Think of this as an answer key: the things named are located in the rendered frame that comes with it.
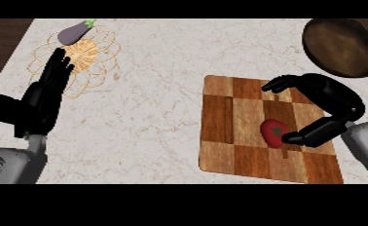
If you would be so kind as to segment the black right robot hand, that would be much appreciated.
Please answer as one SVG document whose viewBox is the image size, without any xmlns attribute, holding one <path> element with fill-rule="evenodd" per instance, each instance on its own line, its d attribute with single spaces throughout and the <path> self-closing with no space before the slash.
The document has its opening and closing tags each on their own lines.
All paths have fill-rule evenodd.
<svg viewBox="0 0 368 226">
<path fill-rule="evenodd" d="M 346 123 L 365 114 L 365 104 L 358 93 L 322 74 L 282 75 L 263 85 L 261 91 L 278 94 L 288 88 L 295 88 L 331 116 L 319 118 L 298 132 L 288 132 L 282 142 L 316 148 L 346 132 Z"/>
</svg>

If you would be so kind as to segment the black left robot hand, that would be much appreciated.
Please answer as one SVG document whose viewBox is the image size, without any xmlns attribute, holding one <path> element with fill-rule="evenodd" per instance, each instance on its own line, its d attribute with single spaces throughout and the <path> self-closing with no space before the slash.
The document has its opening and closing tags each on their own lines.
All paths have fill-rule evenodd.
<svg viewBox="0 0 368 226">
<path fill-rule="evenodd" d="M 58 48 L 47 60 L 40 79 L 26 88 L 22 99 L 0 94 L 0 122 L 15 126 L 15 137 L 47 135 L 60 109 L 62 93 L 74 65 L 66 51 Z"/>
</svg>

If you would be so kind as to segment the dark brown pan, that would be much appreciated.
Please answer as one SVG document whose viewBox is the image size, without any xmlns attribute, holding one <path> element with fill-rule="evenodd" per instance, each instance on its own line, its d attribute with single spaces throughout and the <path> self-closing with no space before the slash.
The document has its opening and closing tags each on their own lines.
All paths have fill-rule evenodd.
<svg viewBox="0 0 368 226">
<path fill-rule="evenodd" d="M 368 27 L 356 19 L 312 19 L 303 27 L 301 46 L 329 74 L 368 77 Z"/>
</svg>

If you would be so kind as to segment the checkered wooden cutting board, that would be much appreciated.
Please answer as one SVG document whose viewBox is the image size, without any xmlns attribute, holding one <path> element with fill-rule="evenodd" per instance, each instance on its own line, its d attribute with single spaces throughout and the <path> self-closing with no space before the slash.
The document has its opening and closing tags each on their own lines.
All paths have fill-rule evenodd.
<svg viewBox="0 0 368 226">
<path fill-rule="evenodd" d="M 301 130 L 324 110 L 290 88 L 261 91 L 263 80 L 204 77 L 198 165 L 204 171 L 300 183 L 341 184 L 334 144 L 318 148 L 285 144 L 272 148 L 261 137 L 264 120 Z"/>
</svg>

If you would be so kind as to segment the purple eggplant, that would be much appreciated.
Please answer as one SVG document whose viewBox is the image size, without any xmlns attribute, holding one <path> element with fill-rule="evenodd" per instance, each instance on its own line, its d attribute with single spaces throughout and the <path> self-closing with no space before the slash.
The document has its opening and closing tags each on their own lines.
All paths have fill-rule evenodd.
<svg viewBox="0 0 368 226">
<path fill-rule="evenodd" d="M 94 24 L 93 19 L 87 19 L 86 21 L 80 22 L 77 25 L 63 29 L 58 34 L 58 40 L 62 45 L 71 46 L 91 29 Z"/>
</svg>

